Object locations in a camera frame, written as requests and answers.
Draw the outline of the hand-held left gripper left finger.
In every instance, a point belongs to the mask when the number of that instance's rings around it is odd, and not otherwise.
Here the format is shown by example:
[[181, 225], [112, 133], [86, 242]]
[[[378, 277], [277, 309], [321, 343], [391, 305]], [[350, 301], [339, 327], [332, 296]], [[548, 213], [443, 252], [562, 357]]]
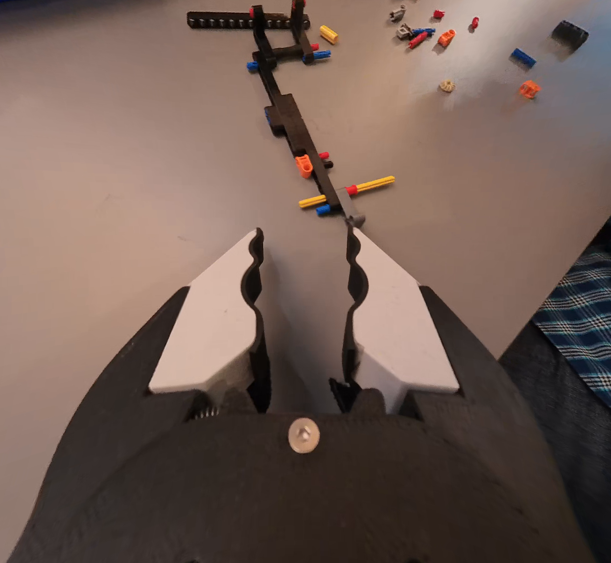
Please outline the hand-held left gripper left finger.
[[261, 229], [248, 232], [187, 287], [157, 367], [152, 393], [202, 391], [220, 406], [230, 389], [246, 391], [259, 413], [271, 402], [271, 365], [256, 307], [264, 261]]

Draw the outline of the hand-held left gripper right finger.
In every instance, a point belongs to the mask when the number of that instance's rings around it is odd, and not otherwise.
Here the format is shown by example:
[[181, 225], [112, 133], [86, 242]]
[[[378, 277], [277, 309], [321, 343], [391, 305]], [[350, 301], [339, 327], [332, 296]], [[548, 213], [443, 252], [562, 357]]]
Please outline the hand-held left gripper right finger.
[[347, 230], [348, 292], [341, 370], [329, 384], [340, 412], [365, 389], [378, 390], [387, 413], [412, 391], [455, 394], [460, 385], [420, 285], [357, 228]]

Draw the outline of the long yellow lego axle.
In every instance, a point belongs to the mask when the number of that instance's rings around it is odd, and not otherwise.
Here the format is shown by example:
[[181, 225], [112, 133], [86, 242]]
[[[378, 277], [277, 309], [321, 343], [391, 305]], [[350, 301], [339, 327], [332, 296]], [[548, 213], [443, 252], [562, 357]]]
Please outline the long yellow lego axle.
[[[365, 191], [372, 191], [378, 189], [380, 187], [385, 187], [386, 185], [391, 185], [395, 182], [394, 176], [381, 177], [379, 179], [375, 179], [362, 184], [354, 184], [358, 186], [358, 193]], [[299, 207], [302, 209], [319, 207], [327, 204], [327, 198], [324, 194], [318, 195], [316, 197], [307, 198], [299, 202]]]

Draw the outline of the black lego beam assembly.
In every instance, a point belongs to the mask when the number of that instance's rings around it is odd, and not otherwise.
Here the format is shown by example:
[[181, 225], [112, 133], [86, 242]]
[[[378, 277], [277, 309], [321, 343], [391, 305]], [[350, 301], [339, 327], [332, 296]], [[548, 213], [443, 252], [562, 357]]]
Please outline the black lego beam assembly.
[[257, 72], [262, 80], [271, 104], [265, 108], [265, 116], [272, 133], [286, 138], [294, 162], [300, 175], [312, 180], [321, 195], [324, 195], [324, 214], [341, 214], [346, 222], [360, 228], [365, 216], [360, 214], [346, 188], [335, 189], [329, 178], [327, 165], [320, 156], [310, 136], [309, 130], [299, 111], [292, 94], [283, 94], [274, 77], [279, 62], [301, 61], [313, 65], [323, 58], [323, 53], [315, 51], [304, 28], [305, 0], [292, 0], [288, 17], [288, 29], [294, 43], [285, 48], [273, 48], [266, 30], [268, 19], [261, 5], [255, 5], [249, 12], [253, 23], [256, 50], [252, 54], [249, 71]]

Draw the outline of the long black lego beam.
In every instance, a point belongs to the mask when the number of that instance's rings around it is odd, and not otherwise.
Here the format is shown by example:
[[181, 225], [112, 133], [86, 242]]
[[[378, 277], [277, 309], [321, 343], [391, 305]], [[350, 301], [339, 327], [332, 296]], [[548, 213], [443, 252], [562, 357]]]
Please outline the long black lego beam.
[[[192, 29], [245, 30], [255, 28], [254, 16], [250, 12], [188, 11], [187, 25]], [[266, 30], [291, 30], [291, 17], [282, 13], [264, 13]]]

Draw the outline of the dark bent lego beam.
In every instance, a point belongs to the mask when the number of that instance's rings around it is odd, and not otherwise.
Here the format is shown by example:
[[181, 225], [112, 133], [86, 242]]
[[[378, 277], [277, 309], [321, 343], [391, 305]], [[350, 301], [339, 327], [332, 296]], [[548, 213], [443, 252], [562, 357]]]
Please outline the dark bent lego beam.
[[567, 20], [562, 20], [551, 33], [551, 38], [554, 41], [562, 44], [571, 52], [580, 48], [589, 36], [588, 31]]

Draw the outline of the person's plaid shirt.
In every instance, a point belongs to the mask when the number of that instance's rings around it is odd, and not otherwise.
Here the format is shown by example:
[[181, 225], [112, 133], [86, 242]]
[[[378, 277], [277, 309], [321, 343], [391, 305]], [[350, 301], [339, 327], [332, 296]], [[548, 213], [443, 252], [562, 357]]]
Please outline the person's plaid shirt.
[[532, 317], [586, 386], [610, 407], [610, 242], [588, 247]]

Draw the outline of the person's blue jeans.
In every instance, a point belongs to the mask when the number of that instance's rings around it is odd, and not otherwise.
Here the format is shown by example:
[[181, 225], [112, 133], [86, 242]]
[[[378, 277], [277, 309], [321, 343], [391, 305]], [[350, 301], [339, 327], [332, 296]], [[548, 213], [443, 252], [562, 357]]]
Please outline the person's blue jeans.
[[552, 449], [569, 500], [598, 562], [610, 562], [610, 409], [528, 322], [500, 364]]

